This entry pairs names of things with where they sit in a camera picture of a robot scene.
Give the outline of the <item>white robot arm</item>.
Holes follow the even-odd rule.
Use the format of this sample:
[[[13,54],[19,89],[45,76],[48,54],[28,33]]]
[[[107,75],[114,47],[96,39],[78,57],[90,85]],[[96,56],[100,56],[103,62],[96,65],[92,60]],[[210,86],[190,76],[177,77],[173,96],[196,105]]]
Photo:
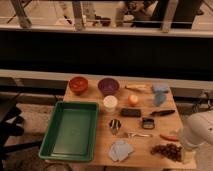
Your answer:
[[[213,110],[189,116],[185,125],[178,130],[177,137],[182,145],[182,163],[188,164],[194,158],[198,147],[205,142],[213,145]]]

